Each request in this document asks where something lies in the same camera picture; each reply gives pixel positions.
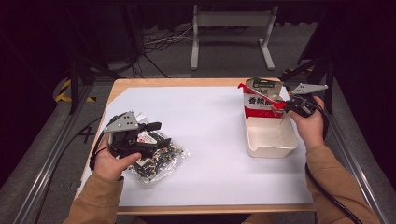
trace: floor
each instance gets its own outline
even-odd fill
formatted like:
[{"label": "floor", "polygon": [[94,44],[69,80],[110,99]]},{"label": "floor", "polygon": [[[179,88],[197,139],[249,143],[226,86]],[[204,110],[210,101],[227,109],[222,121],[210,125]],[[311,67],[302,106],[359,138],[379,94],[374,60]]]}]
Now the floor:
[{"label": "floor", "polygon": [[[190,70],[191,36],[164,50],[154,50],[147,58],[139,57],[132,69],[121,73],[125,77],[148,78],[163,77],[280,77],[288,68],[296,67],[296,62],[304,50],[316,25],[276,26],[270,39],[269,49],[276,69],[268,71],[258,46],[257,39],[262,31],[213,29],[200,35],[200,61],[196,71]],[[122,64],[111,64],[111,68]],[[290,80],[290,85],[304,81],[304,75]],[[96,75],[91,87],[80,86],[80,94],[94,98],[94,102],[85,102],[74,115],[70,116],[69,102],[60,101],[36,140],[33,142],[12,176],[0,191],[0,223],[62,223],[67,217],[73,202],[76,186],[88,159],[93,135],[106,106],[113,79]],[[54,90],[54,97],[59,88]],[[367,180],[375,206],[384,223],[396,223],[396,193],[379,169],[370,149],[365,144],[359,128],[351,115],[347,102],[337,85],[334,87],[333,115],[336,125],[331,128],[326,143],[333,149],[337,158],[347,165],[345,154],[340,146],[346,145],[352,159],[356,161]],[[43,185],[49,183],[48,190],[40,188],[35,195],[31,190],[40,172],[50,170],[45,164],[50,157],[56,167],[53,176],[45,175]],[[130,223],[134,217],[119,216],[117,223]],[[314,223],[313,213],[276,214],[278,223]]]}]

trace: black cable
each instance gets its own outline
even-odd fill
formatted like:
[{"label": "black cable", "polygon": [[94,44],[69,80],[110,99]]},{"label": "black cable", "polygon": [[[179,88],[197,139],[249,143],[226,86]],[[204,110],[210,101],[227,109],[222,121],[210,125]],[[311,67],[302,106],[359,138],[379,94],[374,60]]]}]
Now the black cable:
[{"label": "black cable", "polygon": [[312,176],[311,171],[308,168],[308,165],[305,164],[305,173],[312,181],[312,183],[320,190],[324,196],[326,196],[336,207],[338,207],[344,214],[349,217],[354,223],[362,224],[362,222],[353,214],[349,209],[347,209],[343,204],[341,204],[338,200],[336,200],[329,192],[326,191],[318,181]]},{"label": "black cable", "polygon": [[158,71],[161,72],[161,74],[163,74],[165,77],[169,77],[168,75],[166,75],[145,53],[143,54],[143,56],[145,56],[145,58],[152,63],[152,65],[154,65],[154,67],[156,67],[158,69]]},{"label": "black cable", "polygon": [[69,142],[66,144],[66,146],[64,147],[64,149],[61,152],[61,155],[59,156],[58,160],[55,162],[55,168],[53,169],[52,173],[49,175],[49,183],[45,188],[44,191],[44,196],[43,199],[41,200],[41,204],[40,207],[38,208],[37,214],[35,216],[35,224],[38,223],[38,220],[40,219],[40,215],[41,215],[41,211],[43,210],[44,207],[44,202],[47,199],[49,190],[50,190],[50,184],[53,178],[53,175],[55,174],[56,168],[58,167],[59,161],[61,160],[62,155],[64,154],[64,152],[66,151],[66,149],[70,146],[70,144],[73,142],[73,140],[78,136],[79,133],[81,133],[82,131],[84,131],[85,129],[87,129],[88,127],[90,127],[90,125],[92,125],[93,123],[95,123],[97,120],[99,120],[101,117],[94,119],[93,121],[89,122],[87,125],[84,126],[84,128],[82,128],[79,132],[77,132],[70,140]]}]

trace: gray floor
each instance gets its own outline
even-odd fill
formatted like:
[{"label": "gray floor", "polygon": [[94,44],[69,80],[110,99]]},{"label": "gray floor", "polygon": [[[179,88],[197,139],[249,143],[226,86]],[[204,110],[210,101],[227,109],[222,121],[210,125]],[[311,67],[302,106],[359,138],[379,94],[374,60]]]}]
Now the gray floor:
[{"label": "gray floor", "polygon": [[[241,35],[235,35],[224,30],[208,30],[200,36],[200,61],[196,71],[190,70],[191,41],[184,40],[176,43],[163,51],[154,51],[148,54],[150,59],[160,67],[163,72],[172,77],[280,77],[287,68],[296,66],[305,44],[315,29],[314,25],[300,25],[274,28],[269,44],[270,52],[276,66],[275,71],[268,71],[259,49],[257,39],[262,34],[257,28],[249,28]],[[161,77],[161,73],[144,57],[139,58],[139,74],[143,77]],[[122,73],[131,77],[132,71]],[[304,76],[292,80],[295,84],[303,81]],[[85,103],[78,112],[76,120],[71,126],[65,142],[72,139],[92,120],[99,118],[106,105],[107,97],[111,91],[113,80],[108,77],[98,77],[98,81],[90,89],[89,96],[96,97],[96,102]],[[379,169],[370,149],[367,147],[359,128],[351,115],[347,102],[335,85],[333,93],[333,117],[338,123],[350,152],[356,158],[368,183],[374,193],[389,223],[396,223],[396,193],[390,183]],[[12,223],[30,193],[48,155],[61,136],[65,123],[70,119],[68,112],[70,103],[60,102],[33,142],[25,156],[15,169],[12,176],[0,191],[0,223]],[[94,122],[91,132],[97,129],[98,121]],[[91,150],[93,137],[87,142],[85,136],[76,137],[65,149],[54,177],[50,183],[49,192],[42,208],[38,223],[62,223],[67,217],[75,190],[70,188],[72,183],[77,183],[81,178],[84,166]],[[331,130],[326,139],[327,144],[333,149],[334,154],[343,161],[343,155],[337,145],[335,133]],[[40,200],[33,204],[33,212],[25,223],[35,223],[36,212]],[[129,223],[133,217],[119,216],[118,223]],[[282,213],[277,214],[279,223],[314,223],[313,213]]]}]

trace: tan sleeve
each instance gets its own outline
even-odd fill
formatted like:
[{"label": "tan sleeve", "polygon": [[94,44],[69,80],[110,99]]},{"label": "tan sleeve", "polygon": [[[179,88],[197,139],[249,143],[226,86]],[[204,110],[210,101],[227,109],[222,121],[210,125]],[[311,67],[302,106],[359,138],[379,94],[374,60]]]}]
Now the tan sleeve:
[{"label": "tan sleeve", "polygon": [[[380,223],[373,209],[364,201],[357,181],[328,147],[309,148],[306,153],[306,163],[319,184],[355,214],[362,223]],[[306,183],[312,193],[318,213],[318,223],[353,223],[314,186],[308,177]]]},{"label": "tan sleeve", "polygon": [[64,224],[116,223],[123,179],[112,181],[93,172],[73,201]]}]

